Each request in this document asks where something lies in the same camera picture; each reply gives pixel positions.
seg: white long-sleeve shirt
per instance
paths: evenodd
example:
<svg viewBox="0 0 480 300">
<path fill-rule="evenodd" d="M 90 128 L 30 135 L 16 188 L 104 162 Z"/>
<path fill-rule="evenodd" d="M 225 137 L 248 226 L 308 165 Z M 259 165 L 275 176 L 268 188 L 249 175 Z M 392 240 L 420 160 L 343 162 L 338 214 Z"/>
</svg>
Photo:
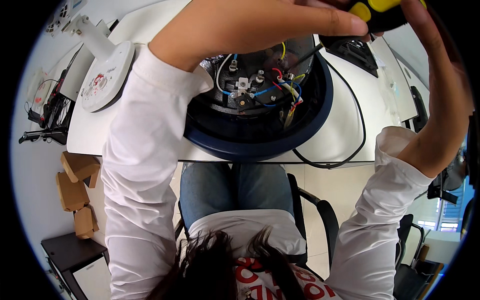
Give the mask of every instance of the white long-sleeve shirt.
<svg viewBox="0 0 480 300">
<path fill-rule="evenodd" d="M 113 299 L 145 298 L 171 269 L 176 253 L 172 223 L 176 197 L 169 183 L 177 166 L 187 105 L 212 87 L 212 78 L 201 67 L 193 73 L 179 70 L 160 61 L 146 46 L 137 55 L 103 149 L 105 239 Z M 407 207 L 432 181 L 395 158 L 414 135 L 401 127 L 387 127 L 377 136 L 376 173 L 356 204 L 358 214 L 340 228 L 326 282 L 312 282 L 307 273 L 292 266 L 300 285 L 313 295 L 318 296 L 321 289 L 327 298 L 393 298 L 396 229 Z M 225 214 L 215 215 L 198 220 L 196 228 L 208 229 L 209 224 L 215 224 L 215 229 L 231 227 Z M 258 212 L 245 215 L 234 211 L 228 216 L 241 219 L 238 226 L 249 223 L 245 220 L 265 224 Z M 273 225 L 292 233 L 287 239 L 272 235 L 271 243 L 301 252 L 304 245 L 294 240 L 297 233 L 292 218 L 279 217 Z M 266 281 L 262 281 L 263 299 L 275 299 L 275 286 Z"/>
</svg>

